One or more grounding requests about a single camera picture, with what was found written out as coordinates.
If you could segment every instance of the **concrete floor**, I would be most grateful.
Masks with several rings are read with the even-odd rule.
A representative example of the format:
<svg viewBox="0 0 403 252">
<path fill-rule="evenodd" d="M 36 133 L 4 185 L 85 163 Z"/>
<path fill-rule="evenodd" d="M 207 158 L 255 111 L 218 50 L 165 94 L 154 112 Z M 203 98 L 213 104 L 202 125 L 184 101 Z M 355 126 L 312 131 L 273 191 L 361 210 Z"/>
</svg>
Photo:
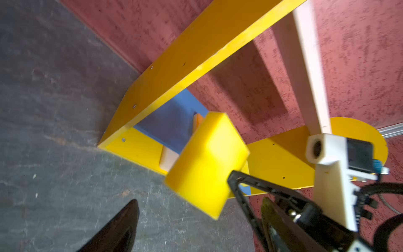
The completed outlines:
<svg viewBox="0 0 403 252">
<path fill-rule="evenodd" d="M 59 3 L 0 1 L 0 251 L 74 251 L 130 199 L 134 251 L 253 251 L 234 200 L 218 221 L 96 144 L 138 74 Z"/>
</svg>

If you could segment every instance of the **textured pink wall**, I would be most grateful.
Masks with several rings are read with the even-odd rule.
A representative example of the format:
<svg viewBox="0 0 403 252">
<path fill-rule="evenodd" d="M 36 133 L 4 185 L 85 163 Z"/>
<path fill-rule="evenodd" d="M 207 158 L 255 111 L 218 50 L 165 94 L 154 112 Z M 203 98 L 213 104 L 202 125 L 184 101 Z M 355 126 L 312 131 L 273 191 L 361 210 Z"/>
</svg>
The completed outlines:
<svg viewBox="0 0 403 252">
<path fill-rule="evenodd" d="M 384 182 L 400 182 L 403 183 L 403 135 L 386 139 L 389 147 L 389 157 L 385 166 L 391 169 L 389 175 L 384 176 Z M 359 186 L 366 185 L 368 183 L 356 183 Z M 313 198 L 313 188 L 305 188 L 299 190 L 305 197 Z M 262 198 L 265 195 L 256 195 L 249 197 L 249 203 L 254 209 L 255 213 L 260 216 L 260 207 L 262 205 Z M 361 236 L 372 244 L 372 238 L 378 226 L 382 224 L 385 220 L 395 216 L 395 213 L 387 208 L 378 198 L 378 196 L 373 197 L 379 202 L 379 206 L 376 210 L 372 208 L 367 208 L 374 215 L 373 219 L 367 220 L 361 218 Z M 399 212 L 403 212 L 403 196 L 385 194 L 384 198 Z M 398 227 L 391 235 L 389 239 L 389 249 L 392 252 L 403 251 L 403 225 Z M 260 247 L 260 243 L 255 240 L 256 252 L 263 252 Z"/>
<path fill-rule="evenodd" d="M 210 0 L 62 0 L 129 64 L 144 71 Z M 403 121 L 403 4 L 314 0 L 332 116 L 376 128 Z M 303 125 L 270 29 L 189 87 L 225 111 L 247 143 Z"/>
</svg>

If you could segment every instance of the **gray floor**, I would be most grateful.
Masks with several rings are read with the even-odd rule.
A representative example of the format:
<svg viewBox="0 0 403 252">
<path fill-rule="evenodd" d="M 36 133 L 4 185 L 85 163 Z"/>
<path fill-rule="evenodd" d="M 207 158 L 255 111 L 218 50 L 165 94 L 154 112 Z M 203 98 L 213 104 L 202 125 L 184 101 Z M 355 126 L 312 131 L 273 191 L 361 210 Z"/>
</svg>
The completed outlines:
<svg viewBox="0 0 403 252">
<path fill-rule="evenodd" d="M 95 147 L 137 76 L 57 2 L 0 1 L 0 251 L 75 251 L 132 198 L 134 251 L 254 251 L 234 200 L 213 221 Z"/>
</svg>

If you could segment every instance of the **metal strip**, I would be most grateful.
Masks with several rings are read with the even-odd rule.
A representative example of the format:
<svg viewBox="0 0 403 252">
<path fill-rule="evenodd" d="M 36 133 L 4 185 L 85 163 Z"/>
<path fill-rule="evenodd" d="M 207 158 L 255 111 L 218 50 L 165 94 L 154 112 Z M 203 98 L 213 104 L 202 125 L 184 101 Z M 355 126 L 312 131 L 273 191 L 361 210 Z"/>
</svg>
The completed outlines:
<svg viewBox="0 0 403 252">
<path fill-rule="evenodd" d="M 403 123 L 398 123 L 385 128 L 378 129 L 379 133 L 384 138 L 395 137 L 398 135 L 403 135 Z"/>
</svg>

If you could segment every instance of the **gray wire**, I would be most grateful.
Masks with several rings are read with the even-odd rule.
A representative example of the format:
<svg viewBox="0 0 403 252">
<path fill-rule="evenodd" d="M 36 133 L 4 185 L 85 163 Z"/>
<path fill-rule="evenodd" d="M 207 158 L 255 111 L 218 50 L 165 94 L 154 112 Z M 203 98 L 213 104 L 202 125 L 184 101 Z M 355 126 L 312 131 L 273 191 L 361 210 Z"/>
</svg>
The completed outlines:
<svg viewBox="0 0 403 252">
<path fill-rule="evenodd" d="M 383 202 L 383 204 L 385 204 L 385 206 L 389 207 L 389 209 L 391 209 L 393 212 L 397 213 L 398 215 L 402 214 L 401 212 L 399 212 L 398 210 L 394 209 L 393 206 L 391 206 L 386 200 L 385 198 L 382 196 L 382 194 L 378 194 L 380 200 Z"/>
</svg>

